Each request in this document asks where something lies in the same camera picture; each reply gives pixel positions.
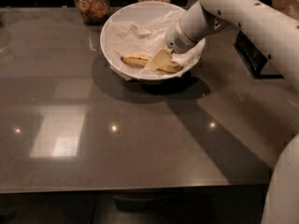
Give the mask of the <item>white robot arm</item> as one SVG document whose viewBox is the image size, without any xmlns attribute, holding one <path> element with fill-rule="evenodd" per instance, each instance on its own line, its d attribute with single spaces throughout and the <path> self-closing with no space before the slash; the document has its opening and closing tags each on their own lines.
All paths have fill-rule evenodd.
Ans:
<svg viewBox="0 0 299 224">
<path fill-rule="evenodd" d="M 197 0 L 164 36 L 185 53 L 222 26 L 236 26 L 299 91 L 299 22 L 259 0 Z M 299 134 L 279 155 L 268 187 L 261 224 L 299 224 Z"/>
</svg>

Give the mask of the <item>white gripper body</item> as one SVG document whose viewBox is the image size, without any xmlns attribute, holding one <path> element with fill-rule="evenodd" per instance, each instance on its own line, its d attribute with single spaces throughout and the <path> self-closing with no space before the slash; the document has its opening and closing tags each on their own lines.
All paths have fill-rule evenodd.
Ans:
<svg viewBox="0 0 299 224">
<path fill-rule="evenodd" d="M 164 43 L 177 54 L 186 53 L 195 47 L 195 43 L 183 33 L 178 22 L 171 24 L 167 29 Z"/>
</svg>

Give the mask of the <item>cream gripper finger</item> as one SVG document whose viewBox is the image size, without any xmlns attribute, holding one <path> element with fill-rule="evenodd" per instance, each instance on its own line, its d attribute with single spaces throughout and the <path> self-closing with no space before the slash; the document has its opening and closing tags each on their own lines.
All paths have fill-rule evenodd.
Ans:
<svg viewBox="0 0 299 224">
<path fill-rule="evenodd" d="M 162 70 L 165 72 L 170 71 L 169 64 L 172 62 L 172 55 L 163 48 L 160 48 L 155 54 L 149 59 L 146 66 L 151 70 Z"/>
</svg>

